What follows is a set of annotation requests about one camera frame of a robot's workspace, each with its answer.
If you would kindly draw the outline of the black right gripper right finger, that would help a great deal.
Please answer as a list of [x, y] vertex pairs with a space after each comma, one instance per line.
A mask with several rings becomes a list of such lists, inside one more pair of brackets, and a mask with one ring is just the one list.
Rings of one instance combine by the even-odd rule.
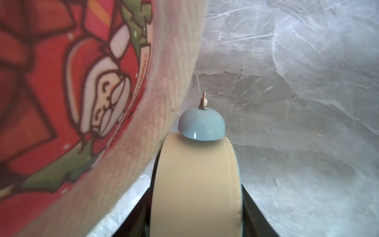
[[242, 185], [243, 237], [280, 237]]

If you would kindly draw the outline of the cream round alarm clock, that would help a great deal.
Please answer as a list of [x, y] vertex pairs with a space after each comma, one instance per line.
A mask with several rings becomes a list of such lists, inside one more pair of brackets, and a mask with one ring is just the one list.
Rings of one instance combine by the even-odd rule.
[[162, 145], [150, 216], [152, 237], [240, 237], [243, 201], [235, 151], [223, 117], [204, 94]]

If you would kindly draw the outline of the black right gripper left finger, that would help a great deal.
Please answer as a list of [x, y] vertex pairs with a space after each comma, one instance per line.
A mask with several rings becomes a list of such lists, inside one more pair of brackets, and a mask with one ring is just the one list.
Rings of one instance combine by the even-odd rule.
[[149, 237], [151, 189], [148, 188], [112, 237]]

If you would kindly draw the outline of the burlap red Christmas canvas bag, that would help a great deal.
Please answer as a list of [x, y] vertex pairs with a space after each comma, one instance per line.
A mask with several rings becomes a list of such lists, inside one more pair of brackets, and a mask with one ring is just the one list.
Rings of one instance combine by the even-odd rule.
[[151, 65], [207, 1], [1, 1], [1, 236], [83, 180], [134, 117]]

